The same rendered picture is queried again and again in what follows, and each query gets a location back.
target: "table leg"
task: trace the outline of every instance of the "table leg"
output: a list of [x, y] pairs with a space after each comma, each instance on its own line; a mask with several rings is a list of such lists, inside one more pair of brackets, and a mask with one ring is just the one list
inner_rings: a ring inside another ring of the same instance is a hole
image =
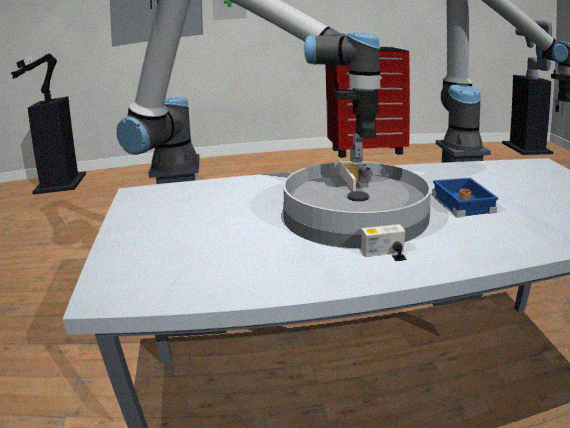
[[127, 426], [129, 428], [148, 428], [125, 361], [119, 336], [115, 334], [96, 334], [95, 336]]
[[170, 351], [168, 336], [157, 334], [156, 346], [158, 347], [158, 355], [160, 355], [160, 362], [165, 366], [172, 364], [172, 352]]
[[518, 312], [524, 312], [524, 310], [526, 309], [526, 302], [528, 301], [528, 295], [530, 293], [531, 285], [532, 282], [527, 282], [526, 284], [519, 285], [517, 300], [515, 301], [515, 309]]

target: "red tool cabinet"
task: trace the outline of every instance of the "red tool cabinet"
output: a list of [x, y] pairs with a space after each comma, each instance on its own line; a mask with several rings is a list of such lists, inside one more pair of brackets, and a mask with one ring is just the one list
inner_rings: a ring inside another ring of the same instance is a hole
[[[398, 48], [380, 49], [380, 90], [376, 138], [363, 140], [365, 149], [374, 147], [396, 148], [410, 145], [410, 55]], [[348, 66], [326, 66], [327, 136], [334, 150], [350, 150], [356, 132], [356, 116], [352, 100], [337, 100], [334, 91], [348, 89]]]

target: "robotic arm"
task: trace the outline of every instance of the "robotic arm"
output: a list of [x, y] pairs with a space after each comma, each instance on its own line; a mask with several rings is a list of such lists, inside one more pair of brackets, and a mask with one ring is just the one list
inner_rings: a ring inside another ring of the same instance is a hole
[[[570, 65], [570, 44], [556, 41], [544, 25], [533, 21], [509, 0], [483, 0], [495, 12], [510, 22], [517, 34], [524, 35], [527, 44], [537, 47], [537, 61], [559, 63], [561, 69]], [[447, 0], [447, 75], [443, 80], [441, 101], [449, 111], [449, 128], [441, 144], [457, 153], [479, 152], [483, 148], [479, 133], [481, 93], [469, 80], [469, 10], [467, 0]]]
[[[155, 148], [151, 172], [161, 170], [171, 176], [185, 168], [188, 171], [188, 159], [196, 157], [190, 143], [187, 100], [165, 100], [189, 2], [158, 2], [136, 100], [130, 104], [128, 116], [117, 126], [117, 138], [125, 151], [140, 154]], [[375, 116], [380, 88], [378, 37], [339, 34], [280, 0], [233, 2], [305, 41], [308, 62], [348, 64], [352, 89], [339, 96], [355, 100], [357, 132], [363, 138], [376, 136]]]

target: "wooden floor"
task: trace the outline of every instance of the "wooden floor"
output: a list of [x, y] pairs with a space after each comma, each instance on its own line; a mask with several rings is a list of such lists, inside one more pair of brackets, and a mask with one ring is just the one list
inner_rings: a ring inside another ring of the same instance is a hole
[[[486, 160], [529, 158], [485, 146]], [[570, 168], [569, 151], [548, 147], [531, 157]], [[441, 149], [364, 156], [430, 163]], [[206, 158], [197, 179], [335, 160], [328, 149]], [[125, 426], [95, 338], [67, 335], [62, 317], [117, 189], [154, 185], [147, 172], [89, 171], [76, 190], [43, 195], [37, 179], [0, 183], [0, 428]], [[515, 294], [176, 339], [166, 368], [152, 338], [121, 342], [152, 427], [570, 427], [570, 279], [533, 285], [526, 313]]]

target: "blue bin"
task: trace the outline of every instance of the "blue bin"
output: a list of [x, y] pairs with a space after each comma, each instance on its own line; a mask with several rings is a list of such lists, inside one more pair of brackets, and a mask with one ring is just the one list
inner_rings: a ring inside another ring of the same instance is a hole
[[[452, 180], [434, 180], [435, 198], [453, 212], [465, 211], [465, 215], [488, 214], [496, 208], [499, 199], [472, 178], [455, 178]], [[471, 199], [459, 199], [459, 190], [471, 190]]]

